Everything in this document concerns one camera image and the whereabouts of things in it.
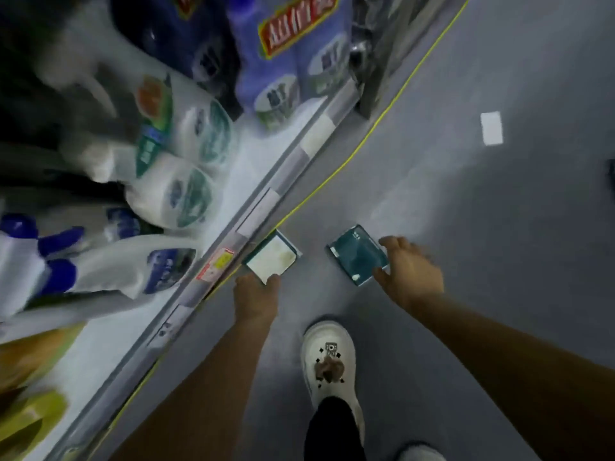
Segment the pant leg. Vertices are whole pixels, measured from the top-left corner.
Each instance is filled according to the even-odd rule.
[[[320,403],[309,423],[304,461],[365,461],[352,410],[346,402],[329,396]]]

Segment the gray floor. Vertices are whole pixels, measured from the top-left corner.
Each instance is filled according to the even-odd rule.
[[[283,276],[239,460],[301,459],[312,408],[299,347],[322,315],[355,340],[370,461],[408,440],[428,441],[450,461],[536,458],[439,341],[376,285],[353,286],[327,255],[325,244],[357,222],[375,237],[426,245],[448,292],[488,317],[615,367],[615,199],[604,178],[615,157],[614,8],[615,0],[471,0],[355,159],[284,224],[304,257]],[[495,110],[504,144],[485,147],[479,117]],[[357,116],[342,124],[274,221],[368,125]],[[231,300],[227,285],[205,304],[96,458],[203,359],[231,324]]]

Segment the yellow line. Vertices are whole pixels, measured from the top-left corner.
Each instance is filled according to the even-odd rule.
[[[416,72],[419,70],[419,68],[422,66],[422,64],[427,61],[427,58],[429,57],[429,55],[431,54],[431,52],[434,51],[435,47],[440,43],[440,41],[442,40],[442,37],[444,37],[446,35],[446,33],[450,30],[451,27],[453,27],[453,24],[455,23],[455,21],[457,20],[457,18],[463,13],[463,11],[465,10],[465,7],[467,6],[467,4],[470,2],[470,0],[466,0],[465,3],[463,4],[463,6],[459,9],[459,11],[457,12],[457,14],[455,15],[455,17],[453,18],[453,20],[451,22],[448,23],[448,25],[446,26],[446,28],[442,31],[442,33],[438,36],[438,38],[435,39],[434,44],[429,47],[429,50],[427,50],[427,53],[425,53],[425,56],[423,56],[421,58],[421,60],[419,61],[419,63],[416,65],[416,67],[413,69],[412,73],[410,73],[410,76],[408,76],[408,78],[406,79],[406,81],[404,82],[404,84],[402,85],[401,89],[399,90],[399,92],[397,92],[397,94],[395,95],[395,97],[393,97],[393,100],[391,100],[391,102],[389,103],[389,105],[387,106],[387,108],[384,109],[384,111],[382,113],[380,113],[380,116],[378,117],[378,119],[376,119],[376,121],[374,121],[372,127],[370,128],[369,131],[367,131],[367,134],[365,134],[365,137],[361,140],[361,142],[358,143],[358,146],[356,149],[354,149],[352,151],[352,153],[349,155],[349,157],[333,172],[331,173],[331,175],[329,175],[329,177],[327,177],[326,180],[324,180],[323,182],[320,183],[320,185],[314,189],[305,199],[303,199],[299,205],[297,205],[294,209],[292,209],[290,212],[288,212],[288,214],[283,217],[269,232],[269,234],[271,234],[274,230],[278,229],[280,226],[282,226],[282,224],[288,220],[291,216],[293,216],[293,214],[296,213],[297,210],[299,210],[301,207],[303,207],[303,205],[310,200],[317,192],[319,192],[320,189],[322,189],[323,187],[325,187],[325,185],[331,181],[333,179],[333,177],[338,174],[340,171],[342,171],[342,169],[348,165],[348,163],[350,163],[350,161],[354,158],[355,155],[357,155],[357,152],[359,151],[359,149],[361,147],[363,147],[363,144],[365,144],[365,142],[367,141],[367,139],[372,135],[372,133],[374,132],[374,129],[376,129],[376,126],[378,126],[380,124],[380,121],[382,121],[382,119],[386,116],[386,114],[389,112],[389,110],[391,108],[393,108],[393,105],[395,105],[395,102],[397,102],[397,100],[402,96],[402,94],[404,93],[404,91],[406,90],[406,87],[408,86],[408,84],[410,83],[410,80],[414,77],[414,75],[416,74]],[[220,281],[219,284],[213,289],[211,290],[211,293],[209,293],[209,295],[207,296],[207,299],[209,299],[211,296],[213,296],[213,294],[215,294],[219,288],[221,288],[233,275],[235,275],[235,273],[237,273],[237,271],[239,270],[238,266],[237,268],[235,268],[235,270],[233,270],[231,272],[231,274],[226,277],[223,281]]]
[[[370,128],[369,131],[367,131],[367,134],[365,134],[365,137],[361,140],[361,142],[359,142],[358,146],[356,149],[354,149],[352,151],[352,153],[350,154],[350,156],[329,176],[327,177],[327,179],[325,181],[323,181],[322,183],[320,183],[320,185],[314,189],[305,199],[303,199],[301,201],[301,203],[299,205],[297,205],[294,209],[292,209],[284,218],[282,218],[271,230],[271,232],[273,232],[274,230],[276,230],[277,228],[279,228],[286,220],[288,220],[288,218],[290,218],[294,213],[296,213],[296,211],[298,209],[300,209],[301,207],[303,207],[303,205],[312,198],[312,196],[314,196],[314,194],[316,194],[317,192],[319,192],[320,189],[322,189],[323,187],[325,187],[325,185],[331,181],[333,179],[333,177],[338,174],[340,171],[342,171],[342,169],[348,165],[348,163],[354,158],[355,155],[357,155],[357,152],[359,151],[359,149],[361,147],[363,147],[363,144],[365,144],[365,142],[367,141],[367,139],[372,135],[374,129],[376,129],[376,126],[378,126],[380,124],[380,121],[382,121],[382,119],[384,118],[384,116],[389,112],[389,110],[393,107],[393,105],[395,105],[395,102],[397,102],[397,100],[402,96],[402,94],[404,93],[404,90],[406,90],[406,87],[408,86],[408,84],[410,83],[410,80],[414,77],[414,75],[416,74],[416,72],[419,70],[419,68],[422,66],[422,64],[427,60],[427,58],[429,57],[429,55],[431,54],[431,52],[434,51],[435,47],[440,43],[440,41],[442,40],[442,37],[444,37],[446,35],[446,33],[450,30],[450,28],[453,26],[453,24],[455,23],[455,21],[457,20],[457,18],[463,13],[463,11],[465,10],[465,7],[467,6],[467,4],[470,2],[470,0],[466,0],[465,3],[463,4],[463,6],[459,9],[459,11],[457,12],[457,14],[455,15],[455,17],[453,18],[453,20],[451,22],[449,22],[448,26],[442,31],[442,33],[439,35],[438,38],[435,39],[434,44],[429,48],[429,50],[427,50],[427,53],[425,54],[425,56],[422,57],[422,59],[419,61],[419,63],[416,65],[416,67],[414,68],[414,70],[412,71],[412,73],[410,74],[410,76],[408,76],[408,78],[406,79],[406,81],[404,82],[404,85],[402,85],[401,89],[399,90],[399,92],[397,92],[397,94],[395,95],[395,97],[393,97],[393,100],[391,100],[391,102],[389,103],[389,105],[387,106],[387,108],[384,109],[384,111],[382,113],[380,113],[380,116],[378,117],[378,119],[376,119],[376,121],[374,121],[372,127]],[[207,299],[209,299],[211,296],[213,296],[213,294],[215,294],[219,288],[224,285],[233,275],[235,275],[235,273],[237,273],[237,271],[239,270],[239,267],[237,267],[235,270],[233,270],[231,272],[231,274],[224,279],[223,281],[220,281],[220,283],[218,284],[218,286],[216,286],[213,291],[209,294],[209,296],[207,297]],[[117,424],[117,421],[119,419],[119,417],[124,413],[124,411],[126,410],[128,404],[134,399],[135,395],[139,392],[139,390],[141,390],[141,388],[143,387],[143,385],[145,384],[145,382],[147,382],[147,380],[150,379],[150,377],[152,376],[152,374],[154,373],[154,370],[158,367],[158,363],[160,362],[160,359],[162,359],[162,357],[159,357],[158,360],[156,361],[156,364],[150,369],[150,371],[145,375],[145,377],[143,378],[143,380],[141,381],[141,383],[139,384],[139,386],[137,388],[135,388],[134,392],[132,393],[132,395],[130,395],[130,397],[128,398],[128,400],[126,401],[126,403],[124,403],[122,409],[118,412],[117,416],[113,419],[113,421],[111,422],[110,426],[109,426],[109,432],[111,431],[111,429]],[[98,443],[98,445],[96,446],[96,448],[98,448],[98,446],[100,445],[100,443],[102,443],[102,441],[105,439],[105,437],[102,438],[102,440]]]

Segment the white shoe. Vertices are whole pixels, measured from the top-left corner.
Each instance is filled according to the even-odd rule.
[[[325,359],[329,366],[324,367]],[[365,421],[354,389],[357,357],[350,334],[342,325],[332,320],[312,325],[303,335],[301,362],[314,409],[328,396],[343,399],[352,410],[363,444]],[[323,368],[332,368],[333,371],[323,375]]]
[[[396,461],[447,461],[440,453],[427,445],[412,445],[403,450]]]

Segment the hand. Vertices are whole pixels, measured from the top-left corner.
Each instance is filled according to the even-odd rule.
[[[411,313],[412,305],[422,298],[444,293],[442,271],[416,244],[395,236],[381,238],[378,242],[386,248],[390,275],[382,269],[374,269],[373,275],[397,305]]]
[[[235,323],[257,320],[270,325],[277,315],[279,288],[279,275],[271,275],[267,280],[267,285],[262,284],[252,272],[237,277],[233,289]]]

